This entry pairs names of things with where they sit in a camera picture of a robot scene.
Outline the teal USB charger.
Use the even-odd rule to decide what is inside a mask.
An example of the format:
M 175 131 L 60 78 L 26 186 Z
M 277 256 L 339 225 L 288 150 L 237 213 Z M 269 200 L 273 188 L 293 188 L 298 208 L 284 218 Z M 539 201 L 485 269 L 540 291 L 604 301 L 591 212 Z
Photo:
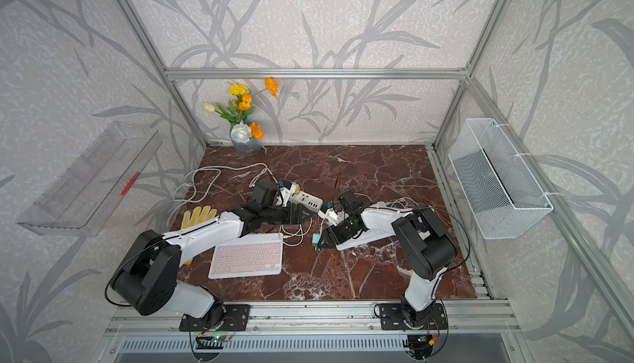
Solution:
M 311 244 L 312 244 L 312 246 L 315 248 L 315 250 L 317 250 L 317 249 L 319 248 L 320 238 L 321 238 L 321 235 L 320 235 L 320 234 L 314 234 L 314 235 L 312 236 L 312 242 L 311 242 Z

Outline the white power strip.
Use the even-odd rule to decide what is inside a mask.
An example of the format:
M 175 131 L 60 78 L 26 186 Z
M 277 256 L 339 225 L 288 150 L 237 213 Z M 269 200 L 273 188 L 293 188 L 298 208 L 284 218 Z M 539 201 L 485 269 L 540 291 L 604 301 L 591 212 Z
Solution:
M 320 212 L 323 205 L 322 199 L 316 196 L 312 196 L 305 191 L 300 191 L 296 194 L 292 194 L 292 196 L 290 197 L 290 201 L 294 204 L 302 204 L 309 211 L 314 213 Z

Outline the white wireless keyboard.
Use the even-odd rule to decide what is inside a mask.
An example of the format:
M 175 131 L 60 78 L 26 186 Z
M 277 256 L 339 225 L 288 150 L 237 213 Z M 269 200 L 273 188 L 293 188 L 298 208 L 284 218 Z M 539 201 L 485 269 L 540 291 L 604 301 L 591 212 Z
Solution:
M 358 237 L 352 237 L 348 241 L 337 244 L 339 251 L 359 247 L 370 242 L 394 237 L 395 231 L 392 223 L 404 216 L 404 213 L 398 209 L 388 208 L 386 206 L 370 206 L 361 214 L 363 224 L 367 230 L 360 232 Z

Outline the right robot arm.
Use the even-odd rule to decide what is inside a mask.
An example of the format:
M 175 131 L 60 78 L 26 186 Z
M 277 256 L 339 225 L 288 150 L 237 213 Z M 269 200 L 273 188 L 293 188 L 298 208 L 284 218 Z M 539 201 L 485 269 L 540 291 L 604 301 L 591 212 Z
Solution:
M 318 216 L 329 224 L 320 233 L 318 249 L 343 251 L 396 237 L 412 270 L 402 307 L 411 317 L 428 312 L 443 275 L 458 255 L 435 211 L 427 206 L 398 209 L 385 202 L 364 202 L 353 191 L 345 192 L 339 202 L 340 211 L 331 203 L 318 209 Z

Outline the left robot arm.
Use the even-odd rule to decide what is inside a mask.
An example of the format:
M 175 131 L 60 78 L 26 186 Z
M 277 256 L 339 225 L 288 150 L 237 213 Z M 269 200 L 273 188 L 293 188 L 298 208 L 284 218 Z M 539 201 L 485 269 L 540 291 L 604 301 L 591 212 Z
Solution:
M 201 219 L 200 224 L 166 234 L 153 230 L 140 234 L 106 289 L 142 316 L 168 310 L 195 319 L 222 319 L 226 315 L 223 302 L 201 286 L 178 280 L 179 269 L 203 252 L 245 237 L 264 224 L 302 224 L 323 203 L 295 183 L 259 182 L 252 196 L 233 209 L 216 215 L 207 208 L 195 209 L 190 217 Z

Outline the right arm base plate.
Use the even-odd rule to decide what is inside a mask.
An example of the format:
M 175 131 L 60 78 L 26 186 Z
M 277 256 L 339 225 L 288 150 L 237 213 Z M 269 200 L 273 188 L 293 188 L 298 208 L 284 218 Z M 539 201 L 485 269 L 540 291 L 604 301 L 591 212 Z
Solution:
M 447 330 L 447 314 L 443 305 L 434 301 L 427 308 L 416 311 L 406 301 L 375 305 L 375 315 L 384 331 Z

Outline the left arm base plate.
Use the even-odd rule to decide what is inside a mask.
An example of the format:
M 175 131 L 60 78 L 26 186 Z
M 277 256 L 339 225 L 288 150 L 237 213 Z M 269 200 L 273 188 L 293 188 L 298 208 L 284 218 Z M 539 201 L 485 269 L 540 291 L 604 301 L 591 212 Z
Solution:
M 185 333 L 205 331 L 244 332 L 251 306 L 242 304 L 215 305 L 202 318 L 183 315 L 178 330 Z

